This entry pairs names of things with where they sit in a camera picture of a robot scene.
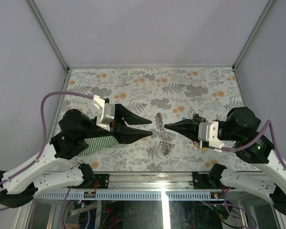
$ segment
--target robotic arm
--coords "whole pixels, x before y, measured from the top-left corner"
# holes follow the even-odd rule
[[[218,152],[228,149],[222,141],[236,141],[234,148],[239,149],[235,152],[236,156],[259,168],[272,181],[254,179],[215,164],[208,174],[209,182],[214,187],[235,187],[263,198],[286,215],[286,168],[277,157],[274,145],[262,135],[251,146],[245,147],[258,135],[260,122],[249,108],[238,107],[228,113],[226,121],[208,122],[194,114],[193,119],[164,127],[199,142],[201,148],[212,148]]]
[[[87,149],[87,138],[112,136],[120,144],[130,144],[153,134],[128,127],[126,123],[142,125],[152,122],[130,112],[123,105],[110,104],[109,99],[104,100],[97,95],[92,103],[98,108],[94,119],[76,109],[67,111],[59,121],[61,131],[45,146],[41,155],[36,154],[13,170],[0,171],[0,182],[7,180],[0,185],[3,188],[0,192],[0,204],[17,208],[49,190],[67,186],[92,187],[95,176],[88,164],[80,164],[66,172],[44,175],[50,168]]]

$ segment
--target red wire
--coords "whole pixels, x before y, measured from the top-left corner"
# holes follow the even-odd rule
[[[225,188],[226,188],[226,186],[224,186],[223,189],[221,190],[222,194],[225,192]]]
[[[99,181],[95,180],[95,182],[94,182],[94,192],[95,192],[95,194],[96,194],[96,190],[97,190],[98,185],[99,185]]]

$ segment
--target aluminum frame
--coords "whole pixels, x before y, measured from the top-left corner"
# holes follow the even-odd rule
[[[34,0],[26,0],[26,2],[29,5],[30,9],[32,10],[32,13],[33,13],[34,17],[36,18],[37,23],[40,25],[40,28],[41,28],[42,32],[44,33],[46,39],[48,40],[49,45],[51,46],[56,57],[58,58],[59,62],[61,63],[62,68],[65,71],[68,71],[69,66],[68,66],[67,62],[65,61],[65,58],[63,57],[61,51],[59,50],[54,38],[52,37],[52,34],[51,34],[46,22],[44,21],[35,1]]]

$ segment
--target metal spring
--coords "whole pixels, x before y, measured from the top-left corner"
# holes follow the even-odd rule
[[[156,114],[156,127],[158,130],[158,135],[160,138],[160,146],[163,154],[166,156],[171,153],[171,147],[172,145],[167,142],[170,141],[169,137],[167,137],[167,133],[165,131],[164,125],[163,125],[163,118],[161,113]]]

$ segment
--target leaf pattern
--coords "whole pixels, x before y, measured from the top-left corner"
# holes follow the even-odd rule
[[[184,87],[185,87],[185,84],[182,84],[182,83],[169,83],[167,86],[164,86],[162,90],[163,90],[163,93],[166,93],[166,94],[168,93],[179,94],[180,92],[182,92]]]
[[[133,102],[127,106],[127,109],[139,115],[140,113],[144,111],[146,107],[147,107],[147,104],[140,103],[140,102]]]
[[[153,122],[133,128],[149,130],[153,135],[133,144],[75,157],[53,171],[64,171],[77,163],[99,165],[94,171],[208,171],[217,162],[233,170],[257,170],[230,153],[195,150],[193,143],[177,132],[167,130],[160,136],[162,130],[156,126],[157,113],[161,113],[164,124],[192,118],[194,113],[208,120],[225,120],[230,109],[243,105],[231,68],[73,69],[67,90],[123,104]],[[72,108],[90,118],[97,114],[89,100],[65,96],[58,120]],[[170,153],[164,155],[167,146]]]
[[[164,110],[171,109],[172,105],[169,104],[170,100],[168,98],[163,99],[152,99],[151,105],[156,106],[158,108],[162,108]]]

